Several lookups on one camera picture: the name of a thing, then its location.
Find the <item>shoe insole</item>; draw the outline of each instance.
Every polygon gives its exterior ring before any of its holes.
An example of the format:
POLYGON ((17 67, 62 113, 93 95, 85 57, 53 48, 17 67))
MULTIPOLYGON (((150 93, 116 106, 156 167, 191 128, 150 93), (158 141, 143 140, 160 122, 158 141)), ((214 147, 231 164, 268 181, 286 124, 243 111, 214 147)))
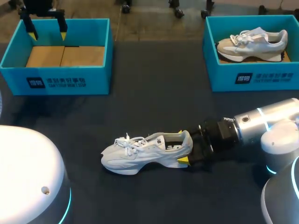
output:
POLYGON ((182 141, 168 141, 165 142, 165 148, 167 149, 178 149, 182 147, 182 141))

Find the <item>blue light ring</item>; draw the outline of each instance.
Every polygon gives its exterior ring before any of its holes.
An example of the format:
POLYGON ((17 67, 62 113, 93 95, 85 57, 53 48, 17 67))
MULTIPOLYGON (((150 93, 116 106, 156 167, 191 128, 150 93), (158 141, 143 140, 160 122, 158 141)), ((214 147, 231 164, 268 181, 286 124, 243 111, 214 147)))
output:
POLYGON ((268 125, 268 122, 267 122, 267 119, 266 119, 265 114, 263 113, 263 111, 262 111, 261 108, 257 108, 257 110, 258 110, 259 113, 261 114, 261 117, 262 117, 262 119, 263 119, 263 123, 265 124, 266 130, 269 131, 270 128, 269 128, 269 125, 268 125))
POLYGON ((272 173, 272 174, 276 174, 276 172, 274 172, 273 170, 271 170, 267 165, 266 165, 267 170, 272 173))
POLYGON ((295 164, 297 159, 299 158, 299 156, 294 160, 293 164, 292 164, 292 169, 291 169, 291 178, 292 178, 292 183, 293 183, 293 187, 295 190, 295 193, 297 195, 297 198, 299 199, 299 190, 295 181, 295 164))
POLYGON ((70 199, 69 199, 69 204, 68 204, 68 206, 67 206, 67 208, 66 208, 66 211, 65 211, 65 213, 64 213, 64 216, 62 217, 62 219, 60 220, 60 222, 59 222, 58 224, 61 224, 61 223, 64 221, 64 219, 65 219, 65 217, 66 217, 66 215, 67 215, 67 213, 68 213, 68 211, 69 211, 69 209, 70 209, 70 206, 71 206, 71 189, 70 189, 70 199))

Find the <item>logo on box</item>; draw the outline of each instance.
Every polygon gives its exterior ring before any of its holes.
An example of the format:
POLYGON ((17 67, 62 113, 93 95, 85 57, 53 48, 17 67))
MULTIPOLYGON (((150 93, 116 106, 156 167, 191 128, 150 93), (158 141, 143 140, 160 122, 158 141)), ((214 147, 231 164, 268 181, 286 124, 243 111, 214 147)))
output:
POLYGON ((248 84, 251 81, 253 73, 239 73, 235 79, 235 84, 248 84))
POLYGON ((45 84, 43 83, 42 78, 40 77, 33 77, 33 78, 26 78, 27 82, 32 89, 44 89, 45 84))

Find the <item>shoe sole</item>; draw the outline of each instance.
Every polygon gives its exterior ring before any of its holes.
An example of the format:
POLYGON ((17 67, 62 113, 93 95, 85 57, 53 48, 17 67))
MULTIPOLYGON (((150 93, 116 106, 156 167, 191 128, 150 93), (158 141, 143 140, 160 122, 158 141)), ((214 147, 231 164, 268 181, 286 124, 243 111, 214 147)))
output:
MULTIPOLYGON (((155 162, 158 162, 160 163, 161 165, 165 166, 165 167, 168 167, 168 168, 186 168, 188 167, 187 164, 181 164, 179 163, 176 159, 173 160, 161 160, 161 161, 155 161, 155 162)), ((149 164, 149 163, 145 163, 145 164, 142 164, 138 167, 136 167, 136 169, 127 169, 127 170, 117 170, 117 169, 111 169, 111 168, 107 168, 105 167, 107 170, 113 172, 113 173, 116 173, 116 174, 121 174, 121 175, 135 175, 139 172, 139 170, 141 170, 146 164, 149 164)))
POLYGON ((223 54, 219 51, 217 51, 220 55, 224 56, 225 58, 234 61, 234 62, 242 62, 244 59, 248 58, 248 57, 258 57, 264 61, 268 61, 268 62, 281 62, 283 59, 283 53, 260 53, 260 54, 255 54, 255 55, 248 55, 248 56, 232 56, 232 55, 226 55, 223 54))

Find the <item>screw hole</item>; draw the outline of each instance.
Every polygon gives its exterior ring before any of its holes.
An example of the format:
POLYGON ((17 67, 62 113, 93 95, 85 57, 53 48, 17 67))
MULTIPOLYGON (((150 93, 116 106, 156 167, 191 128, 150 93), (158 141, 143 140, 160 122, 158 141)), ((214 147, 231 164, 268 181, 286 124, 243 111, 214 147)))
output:
POLYGON ((42 192, 45 194, 45 195, 48 195, 50 193, 50 190, 49 188, 47 187, 42 187, 42 192))
POLYGON ((249 118, 248 117, 242 118, 242 121, 247 122, 247 121, 249 121, 249 118))

